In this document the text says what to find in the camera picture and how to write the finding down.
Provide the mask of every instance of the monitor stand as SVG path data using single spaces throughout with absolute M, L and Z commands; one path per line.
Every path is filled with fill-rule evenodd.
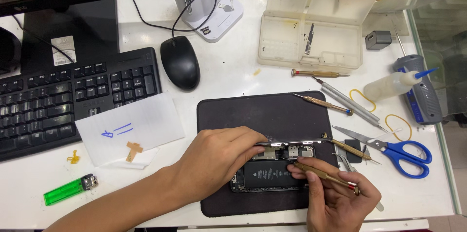
M 47 42 L 53 38 L 73 36 L 76 62 L 105 61 L 107 55 L 119 53 L 116 0 L 102 0 L 47 9 L 24 15 L 24 28 Z M 24 33 L 21 50 L 21 73 L 53 71 L 52 47 Z

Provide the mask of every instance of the black mouse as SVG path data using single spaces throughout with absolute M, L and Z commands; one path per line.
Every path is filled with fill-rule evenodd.
M 175 86 L 186 91 L 198 86 L 201 78 L 198 59 L 188 38 L 178 36 L 162 42 L 161 61 Z

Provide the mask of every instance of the yellow rubber band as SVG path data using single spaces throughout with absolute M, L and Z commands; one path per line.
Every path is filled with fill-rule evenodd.
M 372 102 L 369 98 L 365 97 L 365 95 L 363 95 L 363 93 L 361 93 L 361 91 L 359 91 L 359 90 L 357 90 L 357 89 L 353 89 L 353 90 L 350 90 L 350 91 L 349 91 L 349 96 L 350 96 L 350 99 L 351 99 L 351 100 L 353 100 L 353 98 L 352 98 L 352 91 L 356 91 L 356 92 L 360 93 L 360 95 L 361 95 L 363 98 L 365 98 L 367 101 L 369 101 L 371 104 L 373 104 L 373 110 L 370 110 L 370 112 L 374 112 L 374 111 L 377 109 L 377 105 L 376 105 L 374 102 Z
M 78 161 L 79 161 L 79 156 L 76 155 L 76 150 L 73 151 L 73 157 L 68 157 L 68 158 L 66 159 L 66 161 L 67 161 L 67 162 L 68 162 L 68 161 L 71 161 L 70 163 L 71 163 L 72 165 L 78 163 Z
M 401 117 L 399 117 L 399 116 L 397 116 L 397 115 L 395 115 L 395 114 L 389 114 L 389 115 L 386 116 L 386 118 L 384 119 L 384 122 L 386 123 L 386 126 L 387 126 L 387 127 L 389 128 L 389 130 L 391 130 L 391 131 L 393 131 L 393 129 L 392 129 L 391 126 L 389 126 L 389 124 L 388 124 L 388 117 L 389 117 L 389 116 L 395 116 L 395 117 L 397 117 L 397 118 L 403 120 L 403 121 L 409 126 L 410 135 L 409 135 L 409 139 L 407 139 L 407 141 L 410 141 L 410 138 L 412 138 L 412 127 L 410 126 L 410 124 L 409 124 L 406 120 L 402 119 Z M 397 134 L 395 134 L 395 133 L 393 133 L 393 134 L 394 134 L 394 136 L 395 136 L 399 141 L 403 142 L 403 140 L 400 140 L 399 137 L 397 137 Z

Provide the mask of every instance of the mouse cable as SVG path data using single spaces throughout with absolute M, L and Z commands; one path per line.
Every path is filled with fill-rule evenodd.
M 180 17 L 182 16 L 182 14 L 185 12 L 185 10 L 194 2 L 195 0 L 191 0 L 188 5 L 185 6 L 185 8 L 182 10 L 182 13 L 180 13 L 180 15 L 178 15 L 178 18 L 177 20 L 175 21 L 175 24 L 177 24 L 178 20 L 180 19 Z M 143 21 L 144 24 L 148 25 L 148 26 L 152 26 L 152 27 L 155 27 L 155 28 L 163 28 L 163 29 L 167 29 L 167 30 L 172 30 L 172 38 L 174 38 L 174 34 L 173 32 L 174 31 L 177 31 L 177 32 L 193 32 L 193 31 L 196 31 L 198 29 L 200 29 L 204 24 L 206 24 L 207 20 L 211 17 L 211 15 L 213 14 L 214 10 L 216 9 L 216 5 L 217 5 L 217 0 L 214 0 L 214 6 L 213 6 L 213 9 L 211 10 L 211 12 L 209 13 L 209 15 L 207 16 L 206 20 L 197 28 L 194 28 L 194 29 L 175 29 L 175 24 L 172 28 L 168 28 L 168 27 L 163 27 L 163 26 L 157 26 L 157 25 L 153 25 L 153 24 L 149 24 L 147 23 L 143 17 L 141 16 L 141 13 L 140 13 L 140 10 L 138 8 L 138 5 L 136 4 L 136 1 L 133 0 L 133 3 L 135 4 L 135 7 L 136 7 L 136 10 L 138 11 L 138 15 L 140 16 L 140 19 L 141 21 Z
M 52 48 L 56 49 L 58 52 L 60 52 L 61 54 L 63 54 L 63 56 L 65 56 L 71 63 L 73 63 L 72 58 L 71 58 L 70 56 L 68 56 L 67 54 L 65 54 L 65 52 L 61 51 L 61 50 L 60 50 L 59 48 L 57 48 L 55 45 L 53 45 L 52 43 L 47 42 L 45 39 L 43 39 L 43 38 L 37 36 L 36 34 L 33 34 L 33 33 L 29 32 L 29 31 L 27 31 L 26 29 L 23 28 L 23 26 L 21 26 L 20 21 L 16 18 L 15 15 L 11 15 L 11 16 L 16 20 L 16 23 L 18 23 L 18 26 L 20 27 L 20 29 L 21 29 L 23 32 L 25 32 L 25 33 L 27 33 L 27 34 L 29 34 L 29 35 L 31 35 L 31 36 L 37 38 L 38 40 L 44 42 L 45 44 L 48 44 L 49 46 L 52 46 Z

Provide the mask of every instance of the blue nozzle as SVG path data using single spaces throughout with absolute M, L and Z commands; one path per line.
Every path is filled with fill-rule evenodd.
M 427 74 L 430 74 L 430 73 L 434 72 L 437 69 L 439 69 L 439 67 L 434 68 L 434 69 L 430 69 L 430 70 L 427 70 L 427 71 L 424 71 L 424 72 L 417 73 L 417 74 L 414 75 L 414 77 L 415 77 L 415 79 L 420 79 L 423 76 L 426 76 Z

